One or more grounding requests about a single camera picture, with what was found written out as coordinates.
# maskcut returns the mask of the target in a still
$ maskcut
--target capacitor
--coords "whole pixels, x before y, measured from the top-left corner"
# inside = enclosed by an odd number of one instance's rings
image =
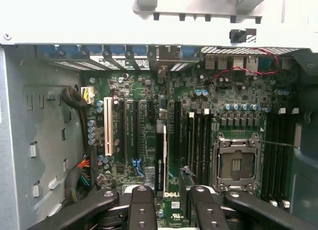
[[[96,112],[97,112],[97,113],[102,113],[103,110],[104,110],[104,108],[102,108],[102,107],[97,107],[97,108],[96,108]]]
[[[227,110],[227,111],[230,111],[231,105],[225,104],[225,105],[224,105],[224,109]]]
[[[158,218],[163,218],[164,217],[163,210],[159,209],[157,215],[158,215]]]
[[[203,90],[203,91],[202,91],[202,95],[205,96],[205,97],[208,96],[208,95],[209,95],[208,90]]]
[[[232,108],[233,108],[233,110],[237,111],[238,108],[239,108],[239,105],[238,105],[238,104],[233,104],[233,105],[232,105]]]
[[[103,155],[99,155],[99,156],[97,157],[97,160],[98,160],[98,161],[103,161],[103,159],[104,159],[104,156],[103,156]]]
[[[284,90],[282,90],[282,89],[276,89],[276,90],[274,91],[274,93],[275,93],[276,95],[284,95]]]
[[[104,105],[104,102],[102,100],[99,100],[96,102],[97,107],[102,107]]]
[[[105,157],[105,158],[103,159],[103,163],[104,163],[104,164],[107,164],[108,162],[109,162],[108,158]]]
[[[92,127],[92,126],[94,126],[95,125],[95,121],[93,121],[93,120],[89,120],[88,122],[87,122],[87,126],[88,127]]]
[[[93,132],[93,133],[89,133],[89,134],[87,135],[87,137],[88,137],[89,139],[93,139],[94,136],[95,136],[95,133],[94,133],[94,132]]]
[[[116,140],[114,140],[114,146],[118,146],[119,145],[119,140],[118,139],[116,139]]]
[[[266,112],[266,113],[269,113],[272,109],[270,107],[263,107],[262,108],[262,111],[263,112]]]
[[[246,104],[242,104],[242,105],[240,106],[240,108],[241,108],[241,110],[243,110],[243,111],[247,111],[247,105],[246,105]]]
[[[256,105],[256,104],[252,104],[252,105],[250,106],[250,109],[251,109],[252,111],[257,111],[257,105]]]
[[[95,143],[95,139],[89,139],[89,140],[88,140],[88,144],[89,144],[90,146],[94,145],[94,143]]]
[[[289,95],[289,90],[288,90],[288,89],[285,89],[285,90],[284,90],[284,95],[285,95],[285,96],[288,96],[288,95]]]
[[[95,127],[89,127],[88,129],[87,129],[87,132],[88,133],[93,133],[95,131]]]
[[[195,90],[195,91],[194,91],[194,94],[195,94],[196,96],[201,96],[202,90]]]

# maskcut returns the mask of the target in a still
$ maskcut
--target white connector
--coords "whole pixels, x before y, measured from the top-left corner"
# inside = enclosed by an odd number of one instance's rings
[[[95,100],[95,93],[93,87],[81,87],[80,88],[81,97],[85,99],[87,104],[93,104]]]
[[[105,156],[113,155],[113,98],[104,98]]]

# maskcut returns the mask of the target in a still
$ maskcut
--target pci slot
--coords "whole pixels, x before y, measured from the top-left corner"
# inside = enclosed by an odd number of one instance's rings
[[[104,98],[105,155],[113,155],[113,98]]]
[[[119,121],[120,121],[120,137],[121,137],[121,141],[120,141],[120,153],[121,153],[121,158],[122,158],[122,163],[126,162],[126,105],[125,105],[125,101],[120,101],[119,102]]]
[[[133,101],[133,159],[139,159],[139,101]]]
[[[176,162],[179,160],[180,151],[180,126],[181,123],[181,102],[174,102],[173,117],[173,158]]]

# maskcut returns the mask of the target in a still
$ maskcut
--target sticker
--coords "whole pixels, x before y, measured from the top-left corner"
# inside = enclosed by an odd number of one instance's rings
[[[171,202],[171,208],[172,209],[179,209],[180,208],[180,202]]]

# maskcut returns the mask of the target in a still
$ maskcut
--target screw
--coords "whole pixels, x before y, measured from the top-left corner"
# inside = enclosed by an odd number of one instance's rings
[[[110,196],[113,196],[114,194],[111,192],[111,191],[107,191],[104,193],[104,196],[105,197],[110,197]]]
[[[3,37],[5,40],[10,40],[12,38],[9,34],[4,34]]]
[[[90,83],[95,83],[95,82],[96,82],[96,79],[95,79],[94,77],[90,77],[90,78],[89,78],[89,82],[90,82]]]
[[[230,195],[234,198],[238,198],[239,194],[237,192],[230,192]]]
[[[201,187],[201,186],[197,186],[197,187],[195,187],[195,189],[196,189],[197,191],[199,191],[199,192],[203,192],[203,191],[204,191],[204,188]]]
[[[138,187],[138,191],[146,191],[147,189],[144,186]]]
[[[308,67],[309,69],[312,69],[312,68],[315,67],[315,66],[314,66],[313,63],[308,63],[308,64],[307,64],[307,67]]]

